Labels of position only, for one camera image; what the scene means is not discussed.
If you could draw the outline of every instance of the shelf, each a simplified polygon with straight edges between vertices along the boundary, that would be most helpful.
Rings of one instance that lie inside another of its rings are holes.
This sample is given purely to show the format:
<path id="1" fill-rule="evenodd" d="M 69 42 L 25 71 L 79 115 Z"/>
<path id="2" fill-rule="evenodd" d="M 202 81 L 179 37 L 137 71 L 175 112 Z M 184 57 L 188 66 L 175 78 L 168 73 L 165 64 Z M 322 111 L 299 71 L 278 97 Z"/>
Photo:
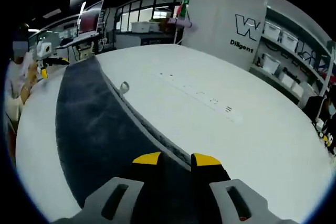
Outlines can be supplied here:
<path id="1" fill-rule="evenodd" d="M 280 93 L 282 93 L 284 96 L 286 96 L 293 103 L 298 104 L 299 101 L 301 100 L 301 97 L 299 97 L 296 93 L 294 93 L 289 87 L 284 85 L 273 74 L 270 74 L 269 72 L 266 72 L 261 67 L 258 67 L 258 66 L 253 64 L 251 66 L 249 72 L 256 77 L 259 77 L 261 80 L 268 83 L 269 85 L 271 85 L 273 88 L 278 90 Z"/>
<path id="2" fill-rule="evenodd" d="M 278 42 L 278 41 L 276 41 L 276 40 L 274 40 L 274 39 L 272 39 L 272 38 L 267 37 L 265 34 L 262 34 L 262 35 L 261 35 L 261 38 L 262 38 L 262 39 L 265 39 L 265 40 L 267 40 L 267 41 L 269 41 L 269 42 L 271 42 L 273 45 L 276 45 L 280 50 L 282 50 L 283 52 L 285 52 L 285 53 L 287 53 L 288 55 L 292 56 L 295 60 L 297 60 L 297 61 L 300 63 L 300 65 L 302 65 L 303 67 L 305 67 L 306 70 L 312 72 L 320 82 L 322 82 L 322 83 L 325 82 L 325 80 L 324 80 L 324 79 L 323 79 L 323 78 L 322 78 L 322 77 L 321 77 L 321 76 L 320 76 L 320 75 L 313 69 L 313 67 L 310 66 L 307 62 L 305 62 L 305 60 L 303 60 L 303 59 L 302 59 L 300 56 L 298 56 L 295 52 L 289 50 L 288 48 L 286 48 L 286 47 L 285 47 L 283 44 L 281 44 L 280 42 Z"/>
<path id="3" fill-rule="evenodd" d="M 266 18 L 277 22 L 278 24 L 287 28 L 289 31 L 293 32 L 296 36 L 299 36 L 302 41 L 306 42 L 319 54 L 326 55 L 331 58 L 331 52 L 327 49 L 327 47 L 322 42 L 320 42 L 320 40 L 314 34 L 312 34 L 292 18 L 273 9 L 271 6 L 267 6 Z"/>

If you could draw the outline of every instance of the white table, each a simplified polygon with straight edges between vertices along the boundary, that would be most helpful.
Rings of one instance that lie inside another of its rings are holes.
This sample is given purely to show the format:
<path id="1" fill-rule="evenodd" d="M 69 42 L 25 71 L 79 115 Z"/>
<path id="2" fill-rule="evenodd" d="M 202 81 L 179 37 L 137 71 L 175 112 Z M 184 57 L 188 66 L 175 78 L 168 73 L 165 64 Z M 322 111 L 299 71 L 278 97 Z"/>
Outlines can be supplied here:
<path id="1" fill-rule="evenodd" d="M 190 154 L 219 159 L 232 179 L 264 196 L 280 218 L 303 222 L 324 195 L 333 176 L 327 151 L 302 111 L 264 81 L 177 45 L 116 50 L 98 60 L 116 87 L 128 82 L 124 97 L 157 130 Z M 56 149 L 62 72 L 35 87 L 16 145 L 20 178 L 51 221 L 79 211 Z"/>

